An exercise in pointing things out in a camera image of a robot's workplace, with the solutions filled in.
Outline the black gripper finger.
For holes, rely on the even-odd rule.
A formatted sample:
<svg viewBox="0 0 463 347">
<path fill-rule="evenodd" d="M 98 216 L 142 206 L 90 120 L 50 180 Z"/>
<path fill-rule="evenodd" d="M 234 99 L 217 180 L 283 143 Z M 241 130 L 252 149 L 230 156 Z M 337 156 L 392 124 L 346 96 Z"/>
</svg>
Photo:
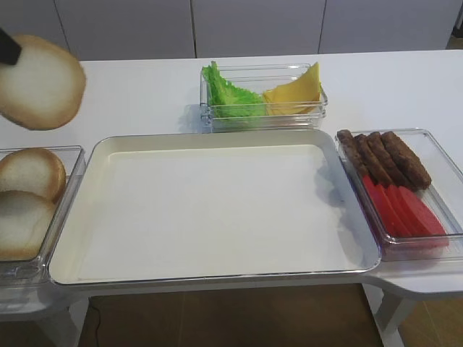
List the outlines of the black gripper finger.
<svg viewBox="0 0 463 347">
<path fill-rule="evenodd" d="M 21 52 L 21 45 L 0 28 L 0 62 L 14 66 L 18 62 Z"/>
</svg>

